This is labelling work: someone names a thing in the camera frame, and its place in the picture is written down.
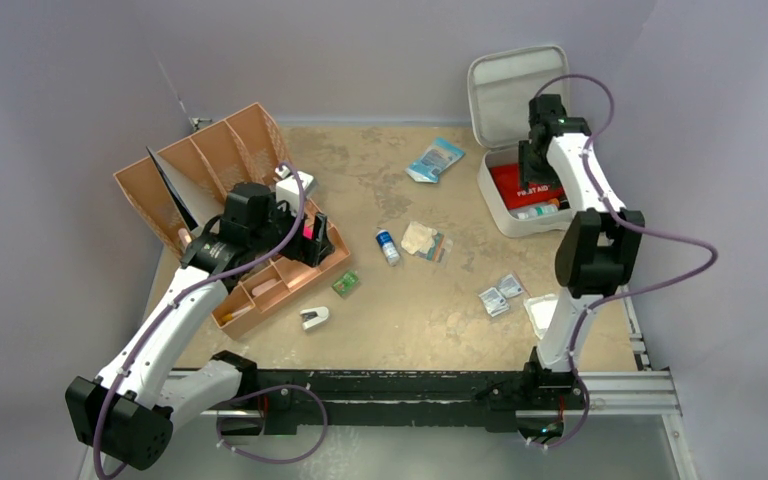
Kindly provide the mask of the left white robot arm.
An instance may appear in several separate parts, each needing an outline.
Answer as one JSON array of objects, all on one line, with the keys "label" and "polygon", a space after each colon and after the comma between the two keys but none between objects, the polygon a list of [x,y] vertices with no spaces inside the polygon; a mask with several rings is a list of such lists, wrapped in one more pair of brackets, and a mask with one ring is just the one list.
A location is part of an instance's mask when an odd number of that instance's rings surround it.
[{"label": "left white robot arm", "polygon": [[326,215],[316,214],[312,233],[305,231],[315,185],[305,173],[273,187],[242,182],[224,203],[169,189],[186,227],[166,293],[115,359],[91,379],[76,377],[65,392],[76,436],[90,447],[98,478],[151,467],[177,428],[216,404],[244,409],[272,393],[261,386],[253,362],[230,352],[214,355],[182,380],[168,376],[200,323],[243,275],[275,256],[317,267],[333,253]]}]

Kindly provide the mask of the blue white wipes packet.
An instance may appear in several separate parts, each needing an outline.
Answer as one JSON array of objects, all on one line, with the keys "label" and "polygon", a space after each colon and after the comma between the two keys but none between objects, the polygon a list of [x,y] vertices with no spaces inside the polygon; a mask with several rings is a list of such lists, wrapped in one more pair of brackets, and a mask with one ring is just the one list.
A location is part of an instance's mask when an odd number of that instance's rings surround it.
[{"label": "blue white wipes packet", "polygon": [[443,138],[435,138],[405,173],[417,183],[437,184],[441,174],[465,156],[465,152]]}]

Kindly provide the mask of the white plastic bottle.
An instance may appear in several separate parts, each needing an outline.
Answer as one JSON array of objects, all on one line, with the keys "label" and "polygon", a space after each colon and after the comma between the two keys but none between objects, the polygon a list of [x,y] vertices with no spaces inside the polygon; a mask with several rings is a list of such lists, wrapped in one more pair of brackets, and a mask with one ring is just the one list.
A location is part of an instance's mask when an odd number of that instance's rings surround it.
[{"label": "white plastic bottle", "polygon": [[517,209],[515,216],[518,220],[527,220],[545,215],[554,214],[559,211],[559,206],[553,203],[538,203]]}]

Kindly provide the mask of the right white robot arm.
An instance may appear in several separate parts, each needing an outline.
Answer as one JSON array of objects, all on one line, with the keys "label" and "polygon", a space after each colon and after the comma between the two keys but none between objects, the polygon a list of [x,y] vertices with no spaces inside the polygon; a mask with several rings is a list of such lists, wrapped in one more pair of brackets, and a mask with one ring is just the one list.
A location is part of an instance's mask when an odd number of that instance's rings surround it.
[{"label": "right white robot arm", "polygon": [[645,221],[613,194],[596,159],[583,157],[591,130],[583,118],[568,116],[560,95],[533,97],[528,122],[528,137],[518,145],[519,182],[561,186],[573,214],[555,255],[561,292],[521,381],[524,399],[544,407],[582,387],[578,349],[601,306],[630,280],[640,247],[640,234],[624,224]]}]

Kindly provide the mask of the red first aid pouch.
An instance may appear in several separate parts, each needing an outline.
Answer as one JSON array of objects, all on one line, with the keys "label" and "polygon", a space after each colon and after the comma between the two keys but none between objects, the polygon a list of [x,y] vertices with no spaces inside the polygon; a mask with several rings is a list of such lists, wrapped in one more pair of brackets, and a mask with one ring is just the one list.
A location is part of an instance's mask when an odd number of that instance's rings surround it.
[{"label": "red first aid pouch", "polygon": [[529,205],[560,200],[564,190],[560,186],[530,183],[520,185],[519,168],[516,164],[491,167],[489,173],[505,207],[515,210]]}]

